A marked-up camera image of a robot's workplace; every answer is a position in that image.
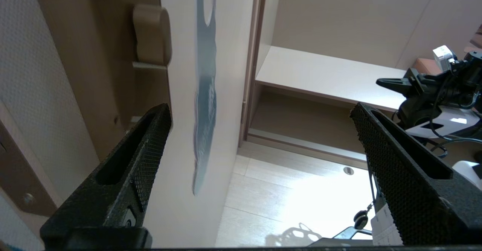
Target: floor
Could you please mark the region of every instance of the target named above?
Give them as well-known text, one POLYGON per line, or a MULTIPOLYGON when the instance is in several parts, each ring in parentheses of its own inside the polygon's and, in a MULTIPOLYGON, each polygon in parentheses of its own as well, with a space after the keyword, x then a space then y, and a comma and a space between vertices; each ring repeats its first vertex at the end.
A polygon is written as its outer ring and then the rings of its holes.
MULTIPOLYGON (((353 225, 368 172, 254 143, 236 156, 216 246, 307 246, 353 225)), ((374 216, 370 211, 369 218, 374 216)), ((357 239, 369 236, 357 234, 357 239)))

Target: white shelf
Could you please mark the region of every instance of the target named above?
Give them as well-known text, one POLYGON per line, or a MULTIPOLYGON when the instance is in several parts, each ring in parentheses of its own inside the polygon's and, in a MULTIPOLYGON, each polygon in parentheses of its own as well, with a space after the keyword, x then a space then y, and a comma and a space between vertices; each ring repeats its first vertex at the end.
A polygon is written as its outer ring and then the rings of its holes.
POLYGON ((256 81, 344 102, 395 111, 404 96, 382 88, 378 78, 402 78, 404 70, 272 46, 256 81))

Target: wheel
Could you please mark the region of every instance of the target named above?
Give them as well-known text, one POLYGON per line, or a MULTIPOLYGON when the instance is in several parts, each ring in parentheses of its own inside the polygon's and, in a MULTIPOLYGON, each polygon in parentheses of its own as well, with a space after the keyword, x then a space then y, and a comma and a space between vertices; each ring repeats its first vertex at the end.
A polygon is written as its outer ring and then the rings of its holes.
POLYGON ((353 217, 353 222, 356 222, 357 219, 363 215, 367 215, 368 212, 366 210, 360 210, 356 215, 355 217, 353 217))
POLYGON ((358 219, 355 221, 355 225, 354 227, 356 229, 363 229, 366 224, 368 223, 368 216, 366 215, 361 215, 360 217, 358 217, 358 219))

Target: floor drain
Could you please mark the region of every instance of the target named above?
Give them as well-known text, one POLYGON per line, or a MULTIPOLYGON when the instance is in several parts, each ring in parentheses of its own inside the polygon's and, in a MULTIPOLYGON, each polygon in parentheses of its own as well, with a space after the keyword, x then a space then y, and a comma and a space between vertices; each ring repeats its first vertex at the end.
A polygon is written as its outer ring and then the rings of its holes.
POLYGON ((350 175, 350 176, 355 173, 351 167, 345 167, 343 169, 343 172, 345 172, 345 174, 350 175))

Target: textured wallpaper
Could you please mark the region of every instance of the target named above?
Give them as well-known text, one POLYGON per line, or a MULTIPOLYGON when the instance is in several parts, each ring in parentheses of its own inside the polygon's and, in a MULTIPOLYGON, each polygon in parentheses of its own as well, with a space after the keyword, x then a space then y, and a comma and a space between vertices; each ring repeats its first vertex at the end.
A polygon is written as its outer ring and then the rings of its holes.
POLYGON ((37 0, 0 0, 0 99, 63 198, 98 165, 37 0))

